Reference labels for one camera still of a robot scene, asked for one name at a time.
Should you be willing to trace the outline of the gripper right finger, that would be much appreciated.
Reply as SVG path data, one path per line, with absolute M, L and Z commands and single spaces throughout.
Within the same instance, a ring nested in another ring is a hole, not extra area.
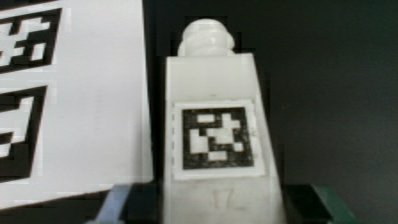
M 315 185 L 313 189 L 329 215 L 327 224 L 359 224 L 359 219 L 334 189 L 326 185 Z

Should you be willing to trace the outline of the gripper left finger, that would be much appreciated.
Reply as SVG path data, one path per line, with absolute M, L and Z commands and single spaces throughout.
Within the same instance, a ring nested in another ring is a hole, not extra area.
M 96 218 L 87 224 L 125 224 L 121 212 L 130 195 L 130 185 L 116 185 L 111 189 Z

